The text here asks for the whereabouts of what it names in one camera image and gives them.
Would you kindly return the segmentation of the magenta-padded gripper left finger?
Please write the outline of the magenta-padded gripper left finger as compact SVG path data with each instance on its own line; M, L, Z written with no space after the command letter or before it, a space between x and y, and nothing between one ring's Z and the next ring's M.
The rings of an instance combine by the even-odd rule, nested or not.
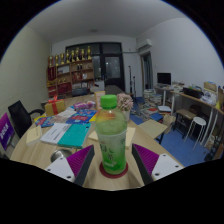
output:
M82 186L93 157L94 146L90 145L67 158L57 158L46 168L46 171Z

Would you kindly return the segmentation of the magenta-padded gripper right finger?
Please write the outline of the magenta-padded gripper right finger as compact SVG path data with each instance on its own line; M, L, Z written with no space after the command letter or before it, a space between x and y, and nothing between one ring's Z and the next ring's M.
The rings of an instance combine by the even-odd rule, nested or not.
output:
M162 153L158 155L137 144L132 144L132 155L137 164L139 178L142 180L143 185L153 183L183 169L183 166L168 154Z

